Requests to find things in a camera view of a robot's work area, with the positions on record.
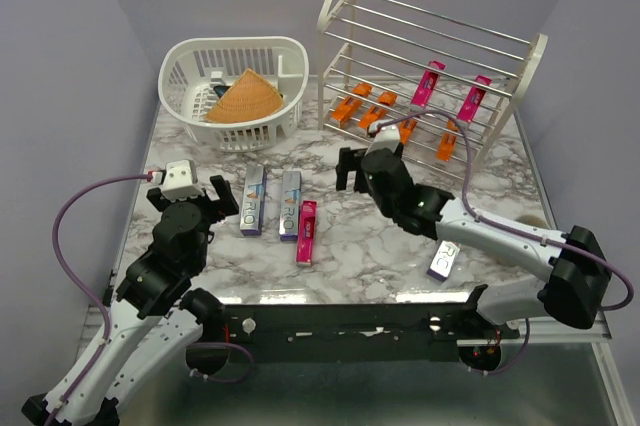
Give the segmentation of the orange toothpaste box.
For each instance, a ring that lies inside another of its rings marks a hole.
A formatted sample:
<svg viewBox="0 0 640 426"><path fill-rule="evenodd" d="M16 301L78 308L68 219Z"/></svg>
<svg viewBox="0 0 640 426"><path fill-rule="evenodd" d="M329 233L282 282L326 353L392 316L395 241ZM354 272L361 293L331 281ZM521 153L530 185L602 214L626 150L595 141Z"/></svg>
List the orange toothpaste box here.
<svg viewBox="0 0 640 426"><path fill-rule="evenodd" d="M406 145L409 141L414 129L417 125L417 121L415 119L406 119L398 124L398 131L400 135L400 142L403 145Z"/></svg>
<svg viewBox="0 0 640 426"><path fill-rule="evenodd" d="M341 100L339 105L331 114L331 119L335 121L340 128L347 126L350 119L357 112L363 103L363 98L367 98L373 87L368 83L359 83L352 90L352 95Z"/></svg>
<svg viewBox="0 0 640 426"><path fill-rule="evenodd" d="M378 97L376 105L371 106L359 121L358 126L364 131L367 131L372 123L379 121L386 116L388 108L395 104L396 99L397 95L395 93L383 92Z"/></svg>
<svg viewBox="0 0 640 426"><path fill-rule="evenodd" d="M447 122L447 129L443 133L438 150L436 152L436 158L440 161L448 162L454 153L458 128L453 120Z"/></svg>

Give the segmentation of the pink toothpaste box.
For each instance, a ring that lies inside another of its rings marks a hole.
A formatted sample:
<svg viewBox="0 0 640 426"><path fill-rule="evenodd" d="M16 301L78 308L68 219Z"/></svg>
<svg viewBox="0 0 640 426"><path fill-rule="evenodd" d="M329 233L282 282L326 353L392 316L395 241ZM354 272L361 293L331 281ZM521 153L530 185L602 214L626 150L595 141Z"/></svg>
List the pink toothpaste box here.
<svg viewBox="0 0 640 426"><path fill-rule="evenodd" d="M299 214L299 230L296 249L296 264L311 266L315 241L317 202L302 202Z"/></svg>
<svg viewBox="0 0 640 426"><path fill-rule="evenodd" d="M457 119L465 121L467 123L474 119L474 116L479 109L479 106L486 94L486 86L489 86L492 82L491 79L485 76L478 75L475 81L481 84L481 87L472 86L457 114Z"/></svg>
<svg viewBox="0 0 640 426"><path fill-rule="evenodd" d="M446 65L439 61L430 61L428 63L428 68L425 70L411 99L410 109L412 111L424 110L427 107L440 78L440 71L445 68Z"/></svg>

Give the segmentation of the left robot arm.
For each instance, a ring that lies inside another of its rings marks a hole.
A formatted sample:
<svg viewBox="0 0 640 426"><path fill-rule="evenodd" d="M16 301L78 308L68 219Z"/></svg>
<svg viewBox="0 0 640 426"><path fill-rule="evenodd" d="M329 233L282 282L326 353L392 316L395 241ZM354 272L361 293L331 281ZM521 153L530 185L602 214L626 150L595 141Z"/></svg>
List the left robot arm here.
<svg viewBox="0 0 640 426"><path fill-rule="evenodd" d="M210 183L211 199L190 173L151 171L147 199L160 213L146 251L126 270L103 324L65 377L49 392L29 397L22 414L34 425L116 425L144 380L176 352L211 350L215 364L191 373L215 380L231 343L223 303L192 280L206 266L212 225L239 212L230 184Z"/></svg>

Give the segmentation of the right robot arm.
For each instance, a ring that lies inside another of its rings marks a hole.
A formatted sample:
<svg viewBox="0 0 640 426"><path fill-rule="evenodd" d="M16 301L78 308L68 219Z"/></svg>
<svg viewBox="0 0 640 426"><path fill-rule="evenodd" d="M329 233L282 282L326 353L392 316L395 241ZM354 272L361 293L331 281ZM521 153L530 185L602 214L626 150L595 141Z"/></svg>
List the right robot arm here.
<svg viewBox="0 0 640 426"><path fill-rule="evenodd" d="M480 338L512 319L549 316L587 330L593 326L611 280L595 235L575 226L570 232L528 226L476 210L469 212L452 193L416 183L400 155L387 148L340 150L336 188L370 195L381 214L403 231L431 240L460 243L527 271L530 281L485 288L476 304L460 313L460 325Z"/></svg>

